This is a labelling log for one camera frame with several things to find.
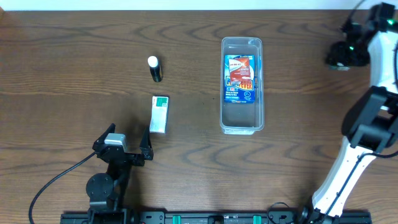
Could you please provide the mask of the white green medicine box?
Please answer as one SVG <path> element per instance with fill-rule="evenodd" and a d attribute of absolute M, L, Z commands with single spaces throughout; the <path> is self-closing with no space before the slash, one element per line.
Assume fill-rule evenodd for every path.
<path fill-rule="evenodd" d="M 167 113 L 169 108 L 168 96 L 153 96 L 149 130 L 151 133 L 166 132 Z"/>

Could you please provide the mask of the red small box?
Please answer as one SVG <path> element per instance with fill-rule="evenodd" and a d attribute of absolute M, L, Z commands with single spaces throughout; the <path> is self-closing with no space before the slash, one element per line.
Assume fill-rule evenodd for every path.
<path fill-rule="evenodd" d="M 229 77 L 233 83 L 251 81 L 251 66 L 249 58 L 231 58 L 228 60 Z"/>

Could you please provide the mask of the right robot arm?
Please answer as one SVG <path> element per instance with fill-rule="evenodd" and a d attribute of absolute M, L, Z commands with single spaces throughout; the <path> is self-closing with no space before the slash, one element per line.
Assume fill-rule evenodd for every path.
<path fill-rule="evenodd" d="M 296 223 L 371 223 L 369 212 L 346 212 L 345 202 L 361 174 L 382 151 L 397 141 L 396 7 L 380 2 L 365 24 L 353 21 L 352 10 L 341 26 L 344 41 L 331 45 L 325 62 L 335 70 L 371 67 L 367 92 L 347 112 L 341 148 L 324 183 L 296 215 Z"/>

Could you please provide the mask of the blue Kool Fever box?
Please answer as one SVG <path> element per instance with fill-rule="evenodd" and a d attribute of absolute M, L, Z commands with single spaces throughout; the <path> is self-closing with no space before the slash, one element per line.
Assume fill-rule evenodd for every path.
<path fill-rule="evenodd" d="M 251 81 L 233 83 L 229 77 L 228 60 L 231 58 L 249 58 L 251 66 Z M 223 74 L 223 94 L 226 103 L 254 103 L 256 93 L 256 73 L 253 55 L 225 55 Z"/>

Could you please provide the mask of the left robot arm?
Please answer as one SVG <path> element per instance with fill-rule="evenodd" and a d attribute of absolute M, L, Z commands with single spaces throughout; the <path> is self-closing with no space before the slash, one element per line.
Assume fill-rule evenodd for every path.
<path fill-rule="evenodd" d="M 105 173 L 93 175 L 86 184 L 90 198 L 86 223 L 139 223 L 139 215 L 124 207 L 124 196 L 133 167 L 142 167 L 154 157 L 149 128 L 144 130 L 139 144 L 140 153 L 127 151 L 126 136 L 115 132 L 116 125 L 108 129 L 93 143 L 97 158 L 107 163 Z"/>

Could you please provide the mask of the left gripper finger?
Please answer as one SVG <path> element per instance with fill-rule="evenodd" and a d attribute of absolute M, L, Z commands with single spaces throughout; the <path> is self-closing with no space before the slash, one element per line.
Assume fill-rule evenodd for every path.
<path fill-rule="evenodd" d="M 144 156 L 145 160 L 152 161 L 154 158 L 154 152 L 150 140 L 150 130 L 149 127 L 146 127 L 144 130 L 143 137 L 141 139 L 139 149 L 141 150 L 141 154 Z"/>
<path fill-rule="evenodd" d="M 111 125 L 107 128 L 107 130 L 93 143 L 93 146 L 100 146 L 104 144 L 106 137 L 110 133 L 114 133 L 116 129 L 116 125 L 111 123 Z"/>

